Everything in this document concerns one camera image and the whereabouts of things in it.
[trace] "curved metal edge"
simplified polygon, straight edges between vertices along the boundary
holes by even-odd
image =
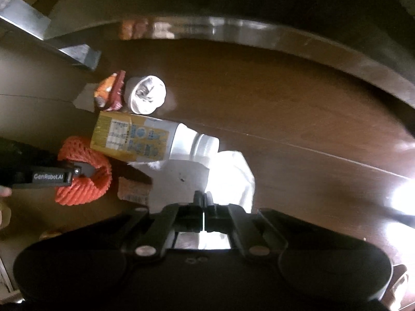
[[[134,37],[202,39],[288,53],[360,78],[415,108],[415,85],[359,51],[289,26],[212,16],[140,16]]]

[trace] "yellow label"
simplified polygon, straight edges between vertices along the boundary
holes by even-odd
[[[91,148],[123,161],[144,157],[163,160],[169,131],[146,126],[143,116],[101,112],[91,140]]]

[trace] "brown wooden surface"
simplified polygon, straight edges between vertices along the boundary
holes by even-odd
[[[254,207],[366,239],[415,275],[415,230],[393,192],[415,175],[414,139],[360,80],[273,51],[202,41],[113,41],[96,75],[155,74],[168,95],[153,115],[243,152]],[[415,281],[404,305],[415,301]]]

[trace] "human hand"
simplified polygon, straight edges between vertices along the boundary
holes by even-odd
[[[0,186],[0,196],[7,197],[12,195],[12,190],[8,187]]]

